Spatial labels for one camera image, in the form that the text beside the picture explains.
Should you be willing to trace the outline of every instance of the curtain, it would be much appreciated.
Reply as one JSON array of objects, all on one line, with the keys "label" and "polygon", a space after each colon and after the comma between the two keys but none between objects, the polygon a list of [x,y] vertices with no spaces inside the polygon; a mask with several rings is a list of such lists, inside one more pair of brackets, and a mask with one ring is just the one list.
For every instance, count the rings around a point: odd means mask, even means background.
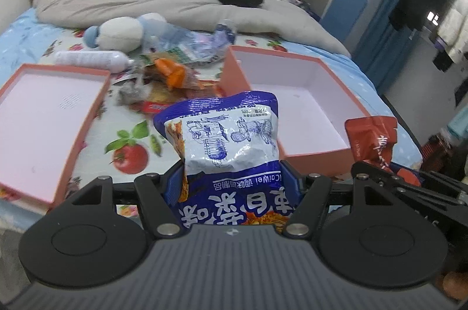
[{"label": "curtain", "polygon": [[382,0],[369,26],[362,35],[352,60],[372,81],[382,95],[403,69],[412,47],[419,38],[407,26],[396,31],[388,16],[398,0]]}]

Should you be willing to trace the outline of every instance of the cartoon drawing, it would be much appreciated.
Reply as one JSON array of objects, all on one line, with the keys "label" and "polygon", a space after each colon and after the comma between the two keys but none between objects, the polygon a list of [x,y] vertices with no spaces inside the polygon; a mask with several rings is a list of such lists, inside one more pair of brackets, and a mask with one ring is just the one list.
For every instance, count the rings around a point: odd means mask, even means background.
[{"label": "cartoon drawing", "polygon": [[211,159],[215,166],[221,166],[219,161],[228,155],[225,142],[229,142],[226,129],[219,121],[227,119],[228,116],[204,117],[200,121],[187,121],[187,127],[193,140],[204,145],[205,154]]},{"label": "cartoon drawing", "polygon": [[270,120],[249,121],[247,123],[243,118],[240,118],[237,121],[237,126],[239,127],[239,131],[231,133],[232,141],[242,142],[245,139],[251,141],[253,133],[254,135],[258,135],[265,142],[265,144],[271,144],[273,147],[275,147],[275,144],[271,139],[273,126],[271,125]]}]

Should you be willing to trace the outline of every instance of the comforter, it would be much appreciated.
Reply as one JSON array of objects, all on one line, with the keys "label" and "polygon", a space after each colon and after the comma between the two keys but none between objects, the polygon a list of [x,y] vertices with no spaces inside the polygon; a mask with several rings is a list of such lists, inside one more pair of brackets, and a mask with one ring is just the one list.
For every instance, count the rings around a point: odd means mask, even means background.
[{"label": "comforter", "polygon": [[239,32],[276,33],[287,41],[349,56],[304,10],[281,0],[264,0],[260,8],[222,5],[218,0],[34,0],[33,6],[40,21],[68,28],[87,28],[116,17],[152,12],[190,30],[213,31],[227,19]]}]

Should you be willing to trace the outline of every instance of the red package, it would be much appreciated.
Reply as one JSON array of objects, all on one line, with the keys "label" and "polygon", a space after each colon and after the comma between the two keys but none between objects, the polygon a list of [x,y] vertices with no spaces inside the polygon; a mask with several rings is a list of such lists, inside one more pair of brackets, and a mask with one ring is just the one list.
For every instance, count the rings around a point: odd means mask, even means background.
[{"label": "red package", "polygon": [[396,118],[370,116],[345,121],[354,161],[366,161],[388,172],[396,144]]}]

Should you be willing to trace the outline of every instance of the green leaf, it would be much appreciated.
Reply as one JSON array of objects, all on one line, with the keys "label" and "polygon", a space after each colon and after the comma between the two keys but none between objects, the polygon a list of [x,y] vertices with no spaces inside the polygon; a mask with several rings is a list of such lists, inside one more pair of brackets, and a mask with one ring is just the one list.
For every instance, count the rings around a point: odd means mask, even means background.
[{"label": "green leaf", "polygon": [[161,157],[161,144],[155,135],[149,136],[149,144],[153,153]]},{"label": "green leaf", "polygon": [[135,138],[145,138],[148,137],[149,131],[148,131],[148,124],[146,121],[143,121],[139,124],[136,124],[134,128],[132,129],[132,136]]},{"label": "green leaf", "polygon": [[127,142],[128,140],[124,138],[120,138],[118,140],[111,142],[110,144],[106,146],[106,150],[104,154],[110,152],[111,150],[117,150],[117,149],[120,149],[121,147],[124,147],[125,145],[127,145]]},{"label": "green leaf", "polygon": [[130,133],[128,133],[126,130],[122,129],[122,130],[117,131],[117,136],[119,136],[120,138],[129,138]]}]

